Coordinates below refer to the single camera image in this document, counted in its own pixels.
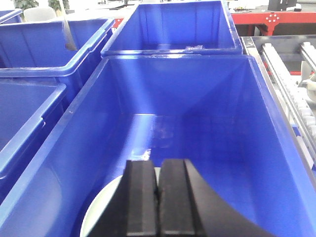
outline bin floor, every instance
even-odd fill
[[[188,158],[224,200],[256,223],[247,162],[232,122],[230,117],[124,116],[106,160],[124,167],[126,159],[151,159],[160,167],[165,158]]]

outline blue plastic bin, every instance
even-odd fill
[[[0,24],[22,22],[21,17],[20,17],[21,13],[22,13],[22,10],[18,8],[15,10],[0,11]]]
[[[69,21],[78,51],[65,48],[63,22],[0,25],[0,79],[57,81],[73,100],[101,60],[113,19]]]
[[[242,54],[242,46],[220,0],[140,4],[101,51],[108,55]]]
[[[316,236],[316,193],[292,133],[250,57],[109,57],[0,206],[0,236],[79,236],[125,161],[148,158],[189,158],[262,228]]]
[[[62,116],[64,84],[0,81],[0,203]]]

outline metal rail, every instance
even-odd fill
[[[316,127],[314,125],[314,123],[316,123],[316,118],[314,117],[312,110],[303,96],[298,92],[297,85],[293,80],[291,80],[289,71],[271,43],[264,43],[262,45],[262,48],[260,48],[262,51],[261,58],[257,48],[258,46],[255,45],[252,37],[242,37],[241,41],[245,48],[244,53],[251,55],[256,59],[277,105],[279,108],[284,109],[284,106],[281,105],[281,102],[276,94],[275,87],[278,87],[280,90],[282,99],[284,100],[284,104],[286,106],[285,110],[281,109],[281,111],[283,111],[283,117],[288,121],[293,121],[299,129],[300,136],[296,137],[294,132],[291,134],[294,141],[297,141],[296,146],[298,151],[301,153],[303,164],[314,188],[316,189],[316,177],[311,170],[313,165],[316,164],[316,136],[314,137],[312,135],[312,130],[310,129],[311,126]],[[269,68],[272,78],[269,76],[263,60]],[[287,123],[287,125],[290,129],[292,129],[290,123]]]

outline white wall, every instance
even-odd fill
[[[13,1],[11,0],[0,0],[0,1],[1,1],[0,10],[14,9]]]

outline bin rim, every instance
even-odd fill
[[[64,66],[59,67],[27,67],[27,68],[0,68],[0,77],[2,78],[25,78],[25,77],[66,77],[73,74],[84,59],[92,52],[100,43],[108,31],[111,30],[115,23],[113,18],[96,18],[87,20],[70,20],[69,22],[82,22],[91,20],[106,20],[106,22],[89,38],[89,40],[81,47],[76,54]],[[41,22],[23,22],[0,25],[1,27],[14,27],[18,25],[34,25],[34,24],[63,24],[63,21],[41,21]]]
[[[0,24],[2,24],[3,22],[15,17],[15,16],[18,16],[20,15],[23,11],[19,8],[16,8],[16,9],[8,9],[7,11],[10,11],[12,10],[10,13],[0,17]]]

